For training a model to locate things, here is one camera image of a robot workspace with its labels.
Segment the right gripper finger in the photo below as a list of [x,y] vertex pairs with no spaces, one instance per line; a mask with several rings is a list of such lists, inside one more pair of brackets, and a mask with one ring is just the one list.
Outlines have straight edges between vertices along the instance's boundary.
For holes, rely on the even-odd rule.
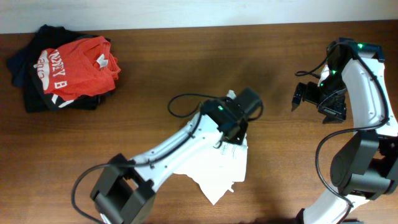
[[322,121],[322,124],[336,124],[336,123],[342,123],[342,120],[334,116],[326,116]]
[[304,83],[298,83],[298,85],[296,86],[293,98],[292,98],[292,109],[291,111],[296,110],[299,106],[300,103],[302,101],[305,89],[306,89],[307,85]]

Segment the white t-shirt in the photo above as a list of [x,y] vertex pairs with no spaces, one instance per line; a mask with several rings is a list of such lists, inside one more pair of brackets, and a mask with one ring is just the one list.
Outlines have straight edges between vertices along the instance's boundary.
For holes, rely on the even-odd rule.
[[233,124],[251,121],[234,102],[236,97],[232,90],[224,97],[208,95],[209,100],[194,110],[201,116],[192,136],[198,142],[192,143],[190,148],[197,147],[197,150],[174,171],[193,179],[213,205],[226,191],[232,190],[235,182],[243,182],[246,176],[246,134],[242,145],[223,142],[224,133]]

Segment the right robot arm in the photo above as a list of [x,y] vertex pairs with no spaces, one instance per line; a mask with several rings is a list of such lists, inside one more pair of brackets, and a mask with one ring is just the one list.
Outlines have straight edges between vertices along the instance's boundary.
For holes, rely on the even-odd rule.
[[316,106],[324,123],[342,123],[351,111],[351,139],[335,154],[325,191],[301,209],[296,223],[347,223],[365,203],[397,188],[397,120],[384,80],[380,45],[339,38],[326,49],[324,61],[310,71],[317,82],[299,83],[292,108]]

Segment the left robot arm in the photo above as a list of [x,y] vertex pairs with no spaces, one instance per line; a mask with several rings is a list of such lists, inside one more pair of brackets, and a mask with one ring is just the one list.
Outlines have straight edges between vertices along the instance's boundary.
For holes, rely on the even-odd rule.
[[183,163],[210,147],[243,145],[250,113],[241,100],[208,100],[176,134],[131,159],[118,154],[102,164],[90,193],[100,223],[143,223],[160,186]]

